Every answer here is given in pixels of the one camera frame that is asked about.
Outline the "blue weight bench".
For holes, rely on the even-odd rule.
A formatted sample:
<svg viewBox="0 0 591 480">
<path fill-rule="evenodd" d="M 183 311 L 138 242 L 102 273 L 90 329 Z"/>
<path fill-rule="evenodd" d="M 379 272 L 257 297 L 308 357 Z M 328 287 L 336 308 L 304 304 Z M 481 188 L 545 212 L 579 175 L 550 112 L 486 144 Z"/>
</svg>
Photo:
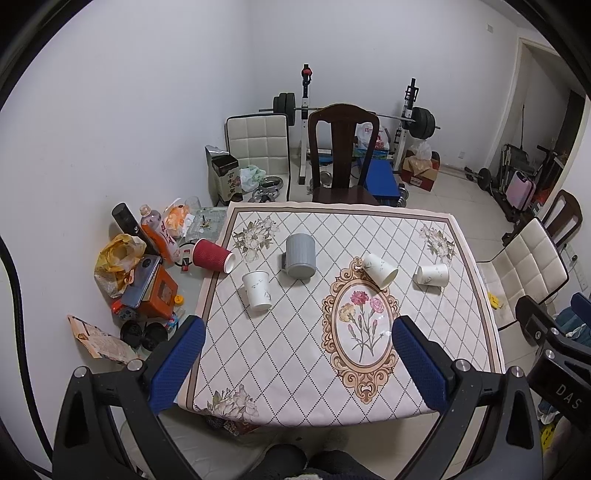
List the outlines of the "blue weight bench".
<svg viewBox="0 0 591 480">
<path fill-rule="evenodd" d="M 332 186 L 333 162 L 331 151 L 320 153 L 321 185 L 323 187 Z M 380 204 L 393 207 L 406 205 L 408 194 L 401 190 L 388 159 L 372 158 L 365 188 Z"/>
</svg>

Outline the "barbell with black plates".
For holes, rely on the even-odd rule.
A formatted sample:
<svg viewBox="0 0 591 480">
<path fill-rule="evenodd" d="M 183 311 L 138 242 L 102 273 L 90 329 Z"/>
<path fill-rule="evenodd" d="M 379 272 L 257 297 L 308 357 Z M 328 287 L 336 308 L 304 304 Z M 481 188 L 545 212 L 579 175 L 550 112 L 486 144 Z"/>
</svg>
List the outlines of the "barbell with black plates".
<svg viewBox="0 0 591 480">
<path fill-rule="evenodd" d="M 317 110 L 314 108 L 298 107 L 296 95 L 294 93 L 280 93 L 273 97 L 273 106 L 270 108 L 259 109 L 259 112 L 273 112 L 274 114 L 283 114 L 287 116 L 287 125 L 296 125 L 297 111 Z M 431 138 L 435 131 L 439 129 L 436 124 L 436 118 L 430 110 L 415 106 L 410 114 L 405 116 L 392 116 L 378 114 L 378 117 L 399 120 L 403 129 L 407 130 L 413 138 L 427 140 Z"/>
</svg>

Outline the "cream padded chair back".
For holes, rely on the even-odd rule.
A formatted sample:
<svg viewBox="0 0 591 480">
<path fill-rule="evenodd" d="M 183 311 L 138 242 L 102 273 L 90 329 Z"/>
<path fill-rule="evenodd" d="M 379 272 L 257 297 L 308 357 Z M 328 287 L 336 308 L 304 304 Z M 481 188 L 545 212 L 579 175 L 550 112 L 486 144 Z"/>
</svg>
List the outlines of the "cream padded chair back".
<svg viewBox="0 0 591 480">
<path fill-rule="evenodd" d="M 280 177 L 283 186 L 277 201 L 287 200 L 290 190 L 290 131 L 287 116 L 269 112 L 228 117 L 224 125 L 226 149 L 239 168 L 254 165 L 267 176 Z"/>
</svg>

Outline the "red-label drink bottle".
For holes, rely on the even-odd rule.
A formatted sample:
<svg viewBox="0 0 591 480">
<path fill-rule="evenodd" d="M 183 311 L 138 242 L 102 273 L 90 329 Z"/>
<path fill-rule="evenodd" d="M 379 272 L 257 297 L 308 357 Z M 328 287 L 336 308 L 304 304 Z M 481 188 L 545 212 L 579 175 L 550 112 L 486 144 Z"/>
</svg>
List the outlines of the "red-label drink bottle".
<svg viewBox="0 0 591 480">
<path fill-rule="evenodd" d="M 141 215 L 140 226 L 155 245 L 160 256 L 169 263 L 178 262 L 181 252 L 176 241 L 168 233 L 161 214 L 147 204 L 140 206 L 139 213 Z"/>
</svg>

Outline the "cream padded chair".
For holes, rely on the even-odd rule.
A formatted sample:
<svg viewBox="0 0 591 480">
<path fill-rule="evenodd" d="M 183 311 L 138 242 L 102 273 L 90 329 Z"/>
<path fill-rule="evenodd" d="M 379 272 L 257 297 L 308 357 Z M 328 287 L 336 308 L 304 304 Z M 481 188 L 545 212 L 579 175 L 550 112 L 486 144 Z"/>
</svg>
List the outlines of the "cream padded chair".
<svg viewBox="0 0 591 480">
<path fill-rule="evenodd" d="M 224 125 L 226 149 L 239 168 L 254 165 L 267 176 L 280 177 L 283 186 L 277 201 L 287 200 L 290 190 L 290 131 L 287 116 L 269 112 L 228 117 Z"/>
<path fill-rule="evenodd" d="M 529 296 L 543 305 L 569 280 L 557 247 L 537 218 L 492 260 L 478 262 L 477 266 L 487 291 L 500 301 L 494 311 L 499 330 L 516 322 L 516 305 L 521 297 Z"/>
</svg>

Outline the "dark tea gift box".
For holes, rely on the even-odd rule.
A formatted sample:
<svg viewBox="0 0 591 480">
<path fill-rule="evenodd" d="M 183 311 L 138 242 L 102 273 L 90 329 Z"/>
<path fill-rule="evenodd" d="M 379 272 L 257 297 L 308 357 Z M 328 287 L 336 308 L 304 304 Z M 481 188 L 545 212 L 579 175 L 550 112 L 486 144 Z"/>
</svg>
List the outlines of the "dark tea gift box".
<svg viewBox="0 0 591 480">
<path fill-rule="evenodd" d="M 224 205 L 242 201 L 242 179 L 238 160 L 228 151 L 212 145 L 206 145 L 204 150 L 209 167 L 209 179 L 217 199 Z"/>
</svg>

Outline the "floral diamond pattern tablecloth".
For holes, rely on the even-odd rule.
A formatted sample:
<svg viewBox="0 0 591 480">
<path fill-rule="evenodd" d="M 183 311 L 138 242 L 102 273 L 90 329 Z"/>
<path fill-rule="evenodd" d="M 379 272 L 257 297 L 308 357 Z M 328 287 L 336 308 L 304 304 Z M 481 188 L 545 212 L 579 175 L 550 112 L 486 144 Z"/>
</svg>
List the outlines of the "floral diamond pattern tablecloth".
<svg viewBox="0 0 591 480">
<path fill-rule="evenodd" d="M 315 239 L 311 279 L 281 269 L 287 237 Z M 356 425 L 424 413 L 425 402 L 391 340 L 414 319 L 453 358 L 500 373 L 503 352 L 470 246 L 446 213 L 365 205 L 233 203 L 217 242 L 229 274 L 204 278 L 197 314 L 204 350 L 177 404 L 194 413 L 281 426 Z M 373 253 L 398 268 L 380 290 L 363 269 Z M 444 287 L 418 285 L 419 266 L 446 264 Z M 270 309 L 249 307 L 242 276 L 270 275 Z"/>
</svg>

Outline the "grey ribbed mug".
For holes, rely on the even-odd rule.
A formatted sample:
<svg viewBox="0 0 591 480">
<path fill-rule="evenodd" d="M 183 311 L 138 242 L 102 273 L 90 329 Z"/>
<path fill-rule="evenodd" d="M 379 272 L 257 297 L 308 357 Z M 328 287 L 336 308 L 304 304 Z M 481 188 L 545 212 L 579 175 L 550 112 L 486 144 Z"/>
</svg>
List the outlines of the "grey ribbed mug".
<svg viewBox="0 0 591 480">
<path fill-rule="evenodd" d="M 317 272 L 315 239 L 307 233 L 287 237 L 286 251 L 281 256 L 281 269 L 294 279 L 308 280 Z"/>
</svg>

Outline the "white floral paper cup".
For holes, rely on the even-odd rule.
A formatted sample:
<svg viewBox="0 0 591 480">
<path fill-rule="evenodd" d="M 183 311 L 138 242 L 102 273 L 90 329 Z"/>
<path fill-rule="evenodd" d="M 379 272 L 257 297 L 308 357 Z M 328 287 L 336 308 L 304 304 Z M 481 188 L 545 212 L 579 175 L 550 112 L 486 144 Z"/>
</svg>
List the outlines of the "white floral paper cup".
<svg viewBox="0 0 591 480">
<path fill-rule="evenodd" d="M 363 256 L 363 269 L 380 290 L 387 289 L 399 272 L 397 267 L 373 253 Z"/>
</svg>

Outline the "cream padded chair right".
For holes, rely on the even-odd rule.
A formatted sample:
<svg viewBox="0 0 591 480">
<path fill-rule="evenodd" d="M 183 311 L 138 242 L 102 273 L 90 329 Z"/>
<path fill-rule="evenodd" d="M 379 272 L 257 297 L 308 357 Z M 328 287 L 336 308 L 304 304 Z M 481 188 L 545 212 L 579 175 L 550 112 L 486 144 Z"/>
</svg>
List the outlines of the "cream padded chair right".
<svg viewBox="0 0 591 480">
<path fill-rule="evenodd" d="M 499 330 L 516 322 L 516 305 L 521 297 L 529 296 L 543 305 L 569 280 L 557 247 L 537 218 L 492 260 L 478 262 L 477 266 L 487 291 L 500 301 L 494 311 Z"/>
</svg>

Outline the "yellow plastic bag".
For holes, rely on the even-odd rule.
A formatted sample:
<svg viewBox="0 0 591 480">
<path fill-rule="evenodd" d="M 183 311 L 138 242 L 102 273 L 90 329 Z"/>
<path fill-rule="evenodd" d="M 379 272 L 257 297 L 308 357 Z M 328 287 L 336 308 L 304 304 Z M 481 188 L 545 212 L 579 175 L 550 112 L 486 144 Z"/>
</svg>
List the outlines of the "yellow plastic bag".
<svg viewBox="0 0 591 480">
<path fill-rule="evenodd" d="M 139 237 L 120 233 L 99 252 L 93 275 L 103 293 L 113 299 L 123 295 L 145 249 L 146 243 Z"/>
</svg>

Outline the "black cylinder bottle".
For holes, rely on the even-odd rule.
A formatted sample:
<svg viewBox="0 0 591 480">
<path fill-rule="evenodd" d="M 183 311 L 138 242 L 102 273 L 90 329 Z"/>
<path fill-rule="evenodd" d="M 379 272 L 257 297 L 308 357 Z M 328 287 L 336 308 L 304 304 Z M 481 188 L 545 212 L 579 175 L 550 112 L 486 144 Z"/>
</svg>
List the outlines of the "black cylinder bottle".
<svg viewBox="0 0 591 480">
<path fill-rule="evenodd" d="M 140 224 L 137 222 L 134 215 L 124 202 L 121 202 L 114 206 L 111 211 L 111 215 L 123 233 L 138 237 L 146 244 L 146 254 L 159 254 L 158 250 L 155 248 L 150 238 L 142 230 Z"/>
</svg>

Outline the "orange snack bag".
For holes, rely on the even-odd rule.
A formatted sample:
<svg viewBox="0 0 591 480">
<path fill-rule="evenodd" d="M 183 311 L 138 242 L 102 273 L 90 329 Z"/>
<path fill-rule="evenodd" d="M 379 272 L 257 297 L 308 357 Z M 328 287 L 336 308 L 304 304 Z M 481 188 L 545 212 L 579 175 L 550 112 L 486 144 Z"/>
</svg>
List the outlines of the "orange snack bag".
<svg viewBox="0 0 591 480">
<path fill-rule="evenodd" d="M 163 221 L 167 232 L 175 239 L 183 236 L 183 228 L 190 208 L 180 198 L 175 199 L 163 213 Z"/>
</svg>

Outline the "dark wooden chair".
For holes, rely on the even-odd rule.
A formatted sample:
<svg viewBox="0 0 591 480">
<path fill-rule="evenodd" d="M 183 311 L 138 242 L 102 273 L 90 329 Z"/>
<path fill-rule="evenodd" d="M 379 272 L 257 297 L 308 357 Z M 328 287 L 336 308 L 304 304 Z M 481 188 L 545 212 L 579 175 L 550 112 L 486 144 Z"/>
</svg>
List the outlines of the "dark wooden chair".
<svg viewBox="0 0 591 480">
<path fill-rule="evenodd" d="M 317 127 L 319 122 L 329 124 L 332 135 L 332 185 L 321 184 L 320 160 L 318 159 Z M 363 160 L 359 180 L 351 186 L 353 143 L 356 127 L 370 123 L 372 135 Z M 332 104 L 312 113 L 308 119 L 308 145 L 311 150 L 311 199 L 322 204 L 367 204 L 379 202 L 366 189 L 366 180 L 372 162 L 380 130 L 379 117 L 369 110 L 352 104 Z"/>
<path fill-rule="evenodd" d="M 583 223 L 583 213 L 578 200 L 570 192 L 561 189 L 542 219 L 554 245 L 561 249 Z"/>
</svg>

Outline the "dark wooden chair right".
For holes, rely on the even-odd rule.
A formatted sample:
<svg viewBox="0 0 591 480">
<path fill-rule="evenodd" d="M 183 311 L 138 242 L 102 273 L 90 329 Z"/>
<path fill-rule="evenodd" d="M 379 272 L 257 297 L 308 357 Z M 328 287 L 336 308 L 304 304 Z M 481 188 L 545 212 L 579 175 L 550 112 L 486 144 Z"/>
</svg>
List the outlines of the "dark wooden chair right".
<svg viewBox="0 0 591 480">
<path fill-rule="evenodd" d="M 570 192 L 561 189 L 542 219 L 554 245 L 561 249 L 583 223 L 583 213 L 578 200 Z"/>
</svg>

